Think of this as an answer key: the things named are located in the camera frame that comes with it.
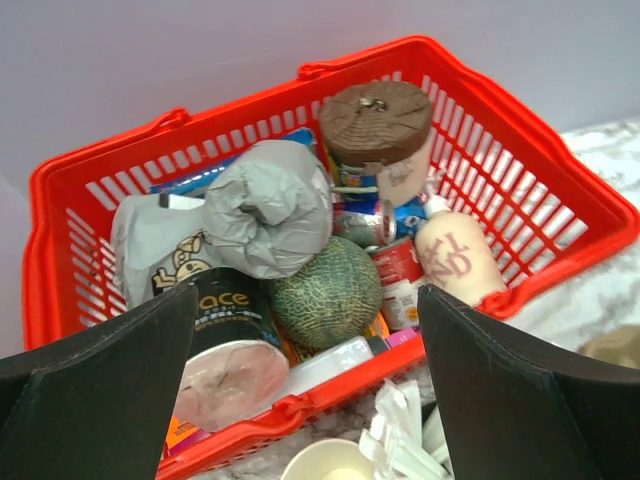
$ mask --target soda can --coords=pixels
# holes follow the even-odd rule
[[[427,215],[422,201],[415,197],[408,203],[396,207],[396,235],[398,238],[416,236],[418,230],[426,223]]]
[[[387,245],[396,238],[393,205],[387,200],[334,203],[333,234],[362,248]]]

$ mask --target cantaloupe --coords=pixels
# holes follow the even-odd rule
[[[331,237],[292,277],[269,281],[268,290],[289,338],[320,349],[362,335],[382,303],[375,264],[358,245],[340,237]]]

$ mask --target container lid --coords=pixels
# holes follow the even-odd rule
[[[206,350],[184,368],[174,415],[207,432],[253,417],[289,376],[282,352],[261,340],[238,340]]]
[[[342,90],[320,111],[320,129],[336,161],[373,165],[371,175],[404,160],[427,141],[433,103],[408,82],[370,82]]]

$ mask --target pink package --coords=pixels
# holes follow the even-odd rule
[[[405,328],[404,330],[400,330],[398,332],[392,333],[387,338],[384,339],[389,345],[389,348],[397,347],[398,345],[402,345],[405,342],[408,342],[414,337],[420,335],[420,327],[410,327]]]

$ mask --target blue package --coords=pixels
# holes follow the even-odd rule
[[[420,227],[427,221],[422,201],[414,197],[404,205],[395,208],[396,213],[396,237],[414,237]]]
[[[316,153],[316,137],[313,131],[308,128],[299,128],[293,132],[280,137],[280,140],[291,140],[306,145],[311,150],[311,153]],[[224,172],[225,169],[233,163],[233,161],[240,155],[226,158],[221,162],[216,163],[202,170],[198,170],[190,175],[185,175],[176,180],[167,183],[161,183],[159,185],[151,186],[151,193],[170,193],[173,195],[182,195],[192,198],[204,198],[209,185],[218,178],[218,176]]]

